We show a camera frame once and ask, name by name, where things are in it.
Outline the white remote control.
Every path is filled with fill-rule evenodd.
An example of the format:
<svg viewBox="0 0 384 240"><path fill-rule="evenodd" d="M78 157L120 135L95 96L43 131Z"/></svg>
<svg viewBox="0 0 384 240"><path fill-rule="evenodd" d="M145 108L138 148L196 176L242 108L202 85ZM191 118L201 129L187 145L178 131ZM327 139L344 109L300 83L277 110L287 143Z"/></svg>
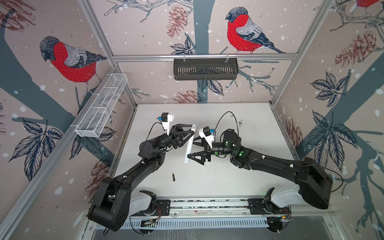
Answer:
<svg viewBox="0 0 384 240"><path fill-rule="evenodd" d="M191 130L193 131L193 133L188 140L187 150L186 150L186 154L185 154L185 164L189 163L189 161L190 161L190 159L188 158L188 155L192 153L192 146L193 146L193 141L194 141L194 135L196 132L196 125L192 125Z"/></svg>

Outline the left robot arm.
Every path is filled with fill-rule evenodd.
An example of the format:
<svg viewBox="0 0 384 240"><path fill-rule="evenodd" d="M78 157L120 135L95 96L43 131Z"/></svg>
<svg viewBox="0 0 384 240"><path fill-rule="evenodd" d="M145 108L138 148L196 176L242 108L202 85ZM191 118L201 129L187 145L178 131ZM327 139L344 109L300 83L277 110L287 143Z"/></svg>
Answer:
<svg viewBox="0 0 384 240"><path fill-rule="evenodd" d="M177 124L169 133L142 142L138 154L141 160L136 165L117 177L106 177L101 181L87 214L88 219L116 232L128 217L139 212L155 212L156 194L141 190L132 196L132 192L162 166L168 148L183 147L193 138L195 131L195 125Z"/></svg>

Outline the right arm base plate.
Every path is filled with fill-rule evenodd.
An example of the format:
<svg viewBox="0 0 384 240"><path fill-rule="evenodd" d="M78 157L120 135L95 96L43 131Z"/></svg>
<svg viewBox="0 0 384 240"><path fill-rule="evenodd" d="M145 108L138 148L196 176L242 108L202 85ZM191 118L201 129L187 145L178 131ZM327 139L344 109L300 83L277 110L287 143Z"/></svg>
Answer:
<svg viewBox="0 0 384 240"><path fill-rule="evenodd" d="M264 202L264 199L248 199L248 209L251 215L289 215L289 207L280 208L271 201Z"/></svg>

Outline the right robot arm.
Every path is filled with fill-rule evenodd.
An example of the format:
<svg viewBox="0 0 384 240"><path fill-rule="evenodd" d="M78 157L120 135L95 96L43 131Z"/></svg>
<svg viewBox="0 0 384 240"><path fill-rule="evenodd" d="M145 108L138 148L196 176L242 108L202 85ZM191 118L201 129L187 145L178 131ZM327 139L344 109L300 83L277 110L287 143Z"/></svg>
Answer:
<svg viewBox="0 0 384 240"><path fill-rule="evenodd" d="M306 202L321 210L329 207L333 179L311 158L294 161L264 155L243 147L241 137L233 129L223 133L221 142L215 142L213 135L206 136L204 132L200 132L194 140L189 140L187 161L193 160L204 165L211 156L220 155L230 156L230 162L237 168L266 172L295 183L293 188L287 190L272 187L267 191L265 201L275 206L284 208Z"/></svg>

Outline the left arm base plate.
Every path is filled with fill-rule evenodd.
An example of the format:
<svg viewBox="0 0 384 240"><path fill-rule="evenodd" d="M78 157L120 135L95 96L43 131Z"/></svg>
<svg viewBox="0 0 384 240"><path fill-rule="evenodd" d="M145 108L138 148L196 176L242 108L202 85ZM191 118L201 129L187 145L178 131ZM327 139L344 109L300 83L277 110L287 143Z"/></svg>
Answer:
<svg viewBox="0 0 384 240"><path fill-rule="evenodd" d="M157 200L156 207L152 213L148 211L138 212L132 217L158 217L158 216L169 216L171 209L171 201L170 200Z"/></svg>

